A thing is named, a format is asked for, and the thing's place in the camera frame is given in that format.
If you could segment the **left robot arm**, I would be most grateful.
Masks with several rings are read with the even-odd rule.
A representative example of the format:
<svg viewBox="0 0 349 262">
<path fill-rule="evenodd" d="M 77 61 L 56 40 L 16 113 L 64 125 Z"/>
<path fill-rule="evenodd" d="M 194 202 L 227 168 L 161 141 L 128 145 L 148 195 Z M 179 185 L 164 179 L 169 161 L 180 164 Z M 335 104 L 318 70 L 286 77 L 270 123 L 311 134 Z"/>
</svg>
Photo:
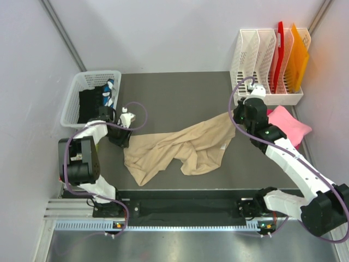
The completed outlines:
<svg viewBox="0 0 349 262">
<path fill-rule="evenodd" d="M 101 106 L 97 116 L 89 119 L 83 131 L 72 139 L 67 151 L 68 139 L 58 142 L 59 179 L 64 182 L 67 177 L 70 185 L 94 194 L 96 202 L 105 204 L 106 212 L 114 217 L 123 212 L 124 204 L 117 189 L 101 175 L 97 144 L 108 137 L 115 145 L 128 147 L 132 133 L 129 128 L 135 117 L 127 108 L 117 116 L 114 109 Z"/>
</svg>

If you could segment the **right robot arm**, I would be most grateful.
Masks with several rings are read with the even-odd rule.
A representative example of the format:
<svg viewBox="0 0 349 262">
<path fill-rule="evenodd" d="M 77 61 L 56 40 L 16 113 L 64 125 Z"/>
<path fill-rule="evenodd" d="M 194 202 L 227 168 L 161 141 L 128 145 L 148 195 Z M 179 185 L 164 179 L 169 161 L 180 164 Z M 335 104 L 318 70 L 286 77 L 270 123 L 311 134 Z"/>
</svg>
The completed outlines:
<svg viewBox="0 0 349 262">
<path fill-rule="evenodd" d="M 269 123 L 261 98 L 241 99 L 232 119 L 236 127 L 244 127 L 251 143 L 281 167 L 302 193 L 296 196 L 274 187 L 259 190 L 254 196 L 254 208 L 259 215 L 283 213 L 300 221 L 317 237 L 348 222 L 348 186 L 336 185 L 325 178 L 279 127 Z"/>
</svg>

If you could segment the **beige t shirt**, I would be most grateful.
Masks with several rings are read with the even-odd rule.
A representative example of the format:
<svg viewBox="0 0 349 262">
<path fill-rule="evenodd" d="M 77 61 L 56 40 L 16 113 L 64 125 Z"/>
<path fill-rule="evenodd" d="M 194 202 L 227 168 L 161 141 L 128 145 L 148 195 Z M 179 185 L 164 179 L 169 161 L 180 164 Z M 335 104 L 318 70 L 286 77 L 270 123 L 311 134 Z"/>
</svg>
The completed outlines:
<svg viewBox="0 0 349 262">
<path fill-rule="evenodd" d="M 203 175 L 221 167 L 236 128 L 227 112 L 178 132 L 132 136 L 124 149 L 124 165 L 138 186 L 144 186 L 172 160 L 183 175 Z"/>
</svg>

